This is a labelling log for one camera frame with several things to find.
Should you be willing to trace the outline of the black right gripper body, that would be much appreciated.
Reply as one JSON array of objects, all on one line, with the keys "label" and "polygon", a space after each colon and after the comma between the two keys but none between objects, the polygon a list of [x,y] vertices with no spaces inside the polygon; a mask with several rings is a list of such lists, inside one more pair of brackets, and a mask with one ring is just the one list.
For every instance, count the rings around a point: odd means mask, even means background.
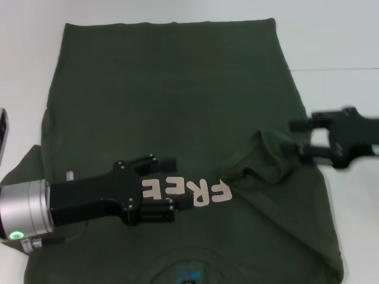
[{"label": "black right gripper body", "polygon": [[362,116],[356,108],[327,115],[332,167],[346,169],[361,157],[378,157],[378,118]]}]

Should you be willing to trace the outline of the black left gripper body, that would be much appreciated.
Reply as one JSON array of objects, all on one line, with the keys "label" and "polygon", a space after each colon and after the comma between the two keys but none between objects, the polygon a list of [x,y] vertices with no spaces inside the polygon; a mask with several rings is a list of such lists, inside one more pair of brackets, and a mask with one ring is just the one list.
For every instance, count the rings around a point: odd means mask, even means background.
[{"label": "black left gripper body", "polygon": [[96,177],[50,185],[49,210],[55,226],[107,216],[126,225],[140,221],[142,170],[128,163]]}]

